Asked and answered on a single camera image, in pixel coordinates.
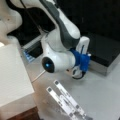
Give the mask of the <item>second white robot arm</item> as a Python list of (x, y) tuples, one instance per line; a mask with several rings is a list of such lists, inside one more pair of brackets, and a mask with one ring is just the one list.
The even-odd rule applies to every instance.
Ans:
[(0, 42), (9, 44), (7, 34), (22, 25), (21, 15), (11, 9), (6, 0), (0, 0)]

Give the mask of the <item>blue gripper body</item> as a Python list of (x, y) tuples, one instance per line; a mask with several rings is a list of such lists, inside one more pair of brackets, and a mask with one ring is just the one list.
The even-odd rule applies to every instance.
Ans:
[(81, 54), (76, 50), (71, 49), (72, 54), (75, 57), (75, 65), (83, 72), (88, 70), (88, 65), (90, 62), (90, 56), (88, 54)]

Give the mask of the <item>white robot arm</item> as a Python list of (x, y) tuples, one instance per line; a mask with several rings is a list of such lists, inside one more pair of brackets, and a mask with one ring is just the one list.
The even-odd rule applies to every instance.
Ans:
[(70, 21), (55, 0), (10, 0), (19, 8), (39, 8), (53, 22), (55, 28), (43, 31), (42, 66), (49, 73), (71, 71), (74, 79), (81, 79), (88, 70), (90, 39), (81, 36), (78, 27)]

